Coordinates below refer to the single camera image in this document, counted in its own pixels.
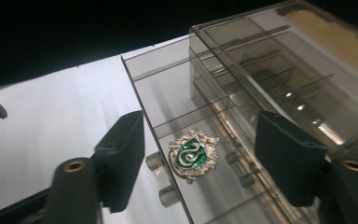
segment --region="acrylic display case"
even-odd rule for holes
[[[160,199],[180,200],[190,222],[319,222],[317,201],[291,206],[257,161],[261,110],[287,117],[329,157],[358,159],[358,30],[307,2],[193,26],[124,64],[159,145],[149,167]],[[191,185],[167,163],[169,143],[190,128],[220,138],[216,169]]]

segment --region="crest emblem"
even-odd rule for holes
[[[216,166],[218,137],[205,136],[203,131],[190,129],[189,133],[170,142],[169,161],[173,172],[191,184]]]

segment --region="black background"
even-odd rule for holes
[[[0,1],[0,86],[188,34],[279,0]],[[358,26],[358,0],[310,0]]]

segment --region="green enamel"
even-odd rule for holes
[[[203,163],[205,163],[208,160],[208,157],[207,157],[207,155],[205,153],[204,147],[200,146],[198,151],[187,152],[187,153],[183,153],[183,155],[182,155],[182,159],[187,162],[186,155],[191,154],[192,156],[196,156],[198,153],[200,154],[198,156],[197,160],[194,161],[194,163],[190,167],[185,167],[185,166],[180,164],[180,162],[179,162],[180,153],[182,151],[197,148],[197,147],[193,146],[194,143],[199,144],[200,142],[199,142],[199,140],[197,140],[197,138],[192,138],[179,149],[178,157],[176,158],[176,161],[175,161],[175,166],[176,167],[178,167],[180,169],[194,169],[194,168],[197,168],[198,166],[202,165]]]

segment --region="white backdrop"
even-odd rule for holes
[[[0,209],[48,188],[60,163],[90,157],[119,117],[141,109],[120,56],[6,87],[0,90],[0,104],[8,113],[7,119],[0,119]],[[158,150],[146,123],[145,145],[146,155]],[[104,209],[103,219],[104,223],[188,222],[181,204],[170,208],[160,204],[145,162],[128,208],[113,215]]]

